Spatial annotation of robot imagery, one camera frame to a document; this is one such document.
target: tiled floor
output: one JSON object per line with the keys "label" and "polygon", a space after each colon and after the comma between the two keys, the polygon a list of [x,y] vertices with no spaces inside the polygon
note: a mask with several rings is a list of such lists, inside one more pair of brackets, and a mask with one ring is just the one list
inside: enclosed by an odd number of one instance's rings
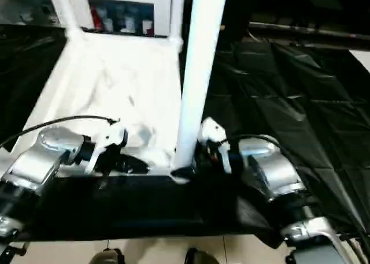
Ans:
{"label": "tiled floor", "polygon": [[288,248],[270,249],[252,235],[192,238],[111,240],[95,242],[32,243],[12,264],[88,264],[97,252],[119,248],[127,264],[183,264],[188,248],[196,247],[217,258],[220,264],[284,264]]}

